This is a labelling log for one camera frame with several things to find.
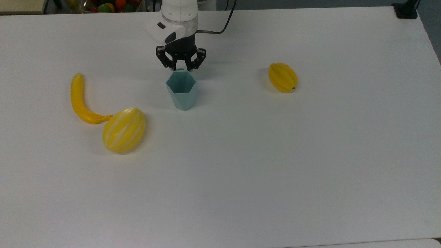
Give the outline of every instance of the black cable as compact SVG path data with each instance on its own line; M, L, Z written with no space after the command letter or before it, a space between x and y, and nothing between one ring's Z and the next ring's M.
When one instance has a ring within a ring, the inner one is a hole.
M228 23L230 23L231 16L233 15L234 7L236 7L237 0L234 0L233 7L231 8L230 16L228 17L227 23L225 24L224 29L221 32L213 32L213 34L221 34L227 29Z

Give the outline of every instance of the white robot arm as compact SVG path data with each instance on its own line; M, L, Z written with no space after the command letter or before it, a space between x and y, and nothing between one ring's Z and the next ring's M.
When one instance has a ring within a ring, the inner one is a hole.
M205 59L205 49L195 45L197 30L197 0L163 0L158 17L146 25L147 34L161 45L156 48L156 56L171 70L176 70L177 60L184 60L191 71L199 68Z
M198 29L197 0L163 0L159 13L146 25L146 32L160 45L189 37Z

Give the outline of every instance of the plastic cup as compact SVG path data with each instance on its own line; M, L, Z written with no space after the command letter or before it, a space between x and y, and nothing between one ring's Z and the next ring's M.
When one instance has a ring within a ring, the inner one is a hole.
M166 85L176 108L185 111L193 107L196 100L196 80L189 71L174 71Z

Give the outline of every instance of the yellow banana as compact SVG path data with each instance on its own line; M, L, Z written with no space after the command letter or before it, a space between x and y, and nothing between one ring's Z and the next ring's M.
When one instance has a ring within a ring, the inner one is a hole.
M99 124L112 117L112 115L102 116L96 114L84 105L84 79L81 73L78 73L72 79L71 84L71 102L75 113L81 120L90 124Z
M269 79L274 87L282 92L290 92L299 82L295 72L284 63L274 63L269 66Z

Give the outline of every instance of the fruit basket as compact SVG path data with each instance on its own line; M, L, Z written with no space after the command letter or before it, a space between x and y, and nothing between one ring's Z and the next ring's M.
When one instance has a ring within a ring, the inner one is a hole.
M140 12L143 4L144 0L81 0L80 7L87 14Z

